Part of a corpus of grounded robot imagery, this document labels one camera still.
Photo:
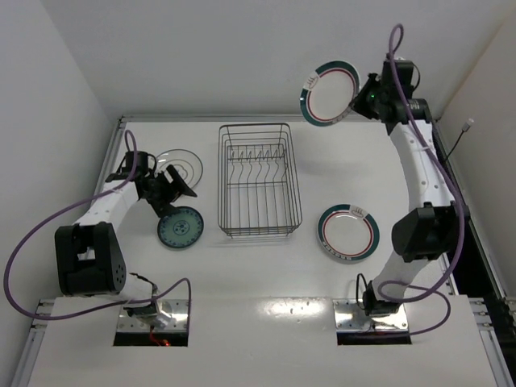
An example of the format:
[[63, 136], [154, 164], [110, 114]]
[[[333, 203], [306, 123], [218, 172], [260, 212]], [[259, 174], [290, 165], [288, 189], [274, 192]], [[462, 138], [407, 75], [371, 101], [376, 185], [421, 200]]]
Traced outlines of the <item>green red rimmed plate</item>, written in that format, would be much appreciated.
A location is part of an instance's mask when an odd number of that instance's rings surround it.
[[360, 91], [356, 67], [344, 60], [318, 66], [303, 84], [299, 98], [304, 119], [316, 127], [329, 127], [344, 119]]
[[337, 204], [319, 217], [317, 237], [322, 248], [338, 260], [356, 263], [377, 249], [381, 233], [375, 218], [352, 204]]

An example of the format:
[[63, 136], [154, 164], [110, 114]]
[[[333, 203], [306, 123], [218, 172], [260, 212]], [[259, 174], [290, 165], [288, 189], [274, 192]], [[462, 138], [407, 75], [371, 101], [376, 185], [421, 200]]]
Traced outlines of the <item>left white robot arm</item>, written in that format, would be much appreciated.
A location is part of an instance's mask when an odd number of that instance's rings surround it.
[[173, 166], [158, 173], [146, 164], [119, 167], [108, 176], [90, 209], [73, 225], [56, 230], [61, 292], [67, 296], [120, 301], [129, 317], [152, 328], [164, 329], [174, 324], [170, 303], [156, 297], [157, 285], [128, 271], [117, 230], [140, 200], [146, 201], [158, 218], [164, 218], [178, 213], [173, 206], [178, 198], [196, 195]]

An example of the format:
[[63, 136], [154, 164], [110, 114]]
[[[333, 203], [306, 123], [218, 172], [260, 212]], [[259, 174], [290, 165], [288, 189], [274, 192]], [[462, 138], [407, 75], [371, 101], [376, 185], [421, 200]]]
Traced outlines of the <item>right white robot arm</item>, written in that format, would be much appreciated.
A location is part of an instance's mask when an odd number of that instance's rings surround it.
[[370, 73], [350, 107], [381, 121], [397, 150], [409, 194], [408, 213], [391, 231], [393, 252], [363, 295], [364, 312], [397, 312], [415, 277], [464, 238], [464, 208], [437, 158], [432, 117], [425, 100], [402, 101], [391, 77]]

